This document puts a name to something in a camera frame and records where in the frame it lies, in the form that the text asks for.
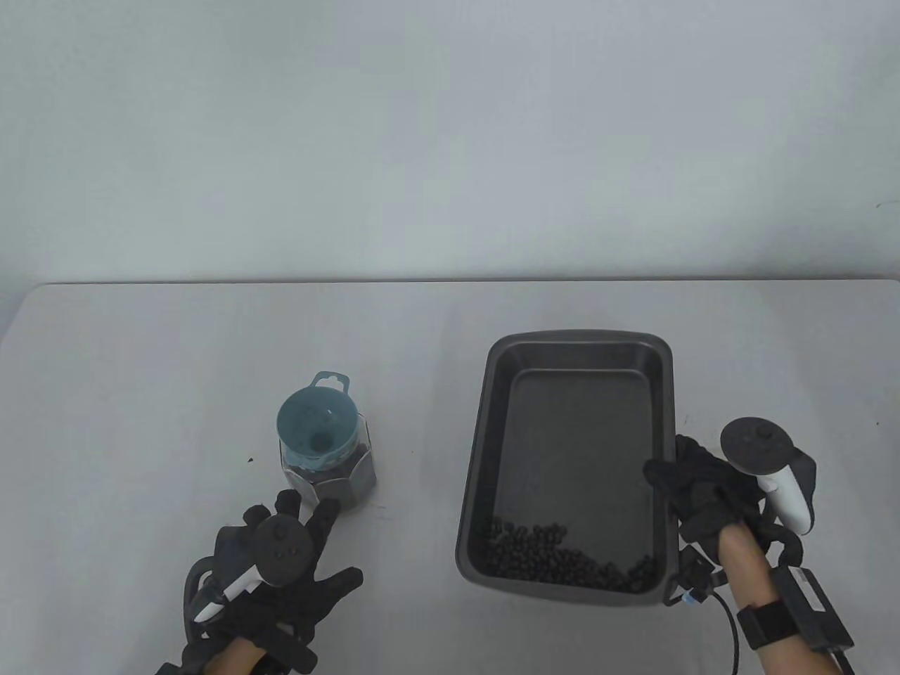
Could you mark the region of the person's left hand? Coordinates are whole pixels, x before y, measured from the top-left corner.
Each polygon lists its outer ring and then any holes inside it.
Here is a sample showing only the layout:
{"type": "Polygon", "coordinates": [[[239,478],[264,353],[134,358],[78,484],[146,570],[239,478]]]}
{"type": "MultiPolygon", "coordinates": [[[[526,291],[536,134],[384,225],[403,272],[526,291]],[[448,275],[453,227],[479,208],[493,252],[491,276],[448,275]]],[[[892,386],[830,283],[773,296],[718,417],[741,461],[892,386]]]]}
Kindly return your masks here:
{"type": "Polygon", "coordinates": [[[161,674],[312,673],[316,628],[363,584],[347,567],[317,579],[317,566],[341,511],[324,499],[301,520],[302,498],[284,489],[273,508],[254,505],[240,526],[219,528],[211,555],[184,582],[186,645],[161,674]]]}

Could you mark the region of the person's right hand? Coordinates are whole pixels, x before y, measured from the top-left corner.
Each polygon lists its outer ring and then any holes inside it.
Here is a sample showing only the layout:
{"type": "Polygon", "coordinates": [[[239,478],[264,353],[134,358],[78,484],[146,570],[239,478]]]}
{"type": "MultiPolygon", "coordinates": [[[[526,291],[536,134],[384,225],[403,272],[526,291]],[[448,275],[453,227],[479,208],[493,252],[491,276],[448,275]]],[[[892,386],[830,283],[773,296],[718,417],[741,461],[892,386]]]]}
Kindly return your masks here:
{"type": "Polygon", "coordinates": [[[800,566],[804,547],[794,532],[777,523],[774,510],[754,477],[713,456],[691,437],[676,437],[675,461],[650,459],[643,475],[662,492],[679,521],[679,534],[698,544],[720,565],[719,536],[724,527],[744,524],[762,552],[780,543],[779,565],[800,566]]]}

